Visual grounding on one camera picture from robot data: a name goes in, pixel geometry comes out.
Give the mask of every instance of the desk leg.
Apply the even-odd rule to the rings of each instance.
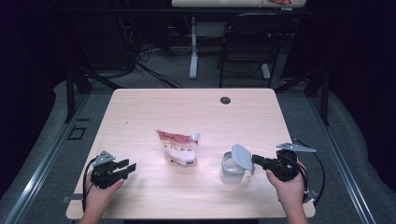
[[[306,97],[314,97],[318,93],[320,86],[322,87],[322,93],[320,96],[320,116],[326,126],[329,126],[328,121],[328,105],[329,105],[329,73],[326,69],[318,68],[313,69],[300,77],[294,78],[292,81],[275,89],[276,93],[286,91],[288,88],[296,85],[300,81],[307,77],[311,77],[308,85],[305,87],[304,93]]]
[[[77,86],[78,90],[83,94],[89,94],[92,91],[92,86],[84,73],[79,71],[76,67],[69,70],[66,77],[66,93],[67,93],[67,118],[65,123],[69,122],[73,118],[76,109],[75,92],[74,86]]]
[[[191,20],[191,64],[190,64],[190,79],[197,78],[198,68],[198,53],[197,53],[197,34],[195,32],[195,17]]]

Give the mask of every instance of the hand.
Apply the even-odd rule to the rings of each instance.
[[[301,174],[297,174],[292,180],[283,182],[269,169],[265,170],[265,173],[270,183],[276,188],[277,198],[285,210],[289,224],[308,223],[303,209],[304,180]]]
[[[124,179],[120,179],[107,189],[99,189],[92,185],[91,175],[92,172],[87,174],[85,190],[91,189],[87,195],[85,214],[79,223],[98,223],[110,204],[111,197],[124,182]]]

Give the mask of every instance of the desk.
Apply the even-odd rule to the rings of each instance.
[[[172,0],[172,7],[258,7],[258,8],[281,8],[290,10],[294,7],[304,7],[306,0],[291,0],[291,4],[281,6],[269,2],[268,0]],[[199,24],[195,21],[195,17],[191,20],[191,65],[190,65],[190,79],[197,78],[198,67],[198,52],[196,37],[199,36],[196,28]],[[224,23],[217,22],[217,24],[209,25],[210,33],[203,36],[222,36],[224,30]],[[262,66],[262,73],[264,78],[269,77],[269,70],[267,64]]]
[[[227,105],[221,97],[229,97]],[[156,129],[200,133],[198,162],[180,168],[166,161]],[[102,150],[116,161],[137,163],[114,195],[105,218],[217,219],[284,217],[275,188],[257,167],[241,185],[225,185],[220,165],[225,152],[240,144],[251,153],[276,157],[276,145],[290,136],[275,93],[270,89],[116,90],[87,159]],[[82,190],[82,175],[75,189]],[[308,217],[312,203],[304,205]],[[82,217],[81,201],[71,201],[67,217]]]

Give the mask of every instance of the snack bag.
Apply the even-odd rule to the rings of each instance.
[[[193,166],[198,151],[199,133],[187,136],[177,133],[158,131],[165,158],[176,166]]]

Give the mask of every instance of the white lid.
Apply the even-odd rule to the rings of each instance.
[[[198,141],[201,138],[201,134],[200,133],[195,133],[191,136],[191,139],[193,141]]]
[[[241,145],[235,144],[232,149],[233,163],[240,169],[251,170],[253,169],[253,162],[251,161],[250,152]]]

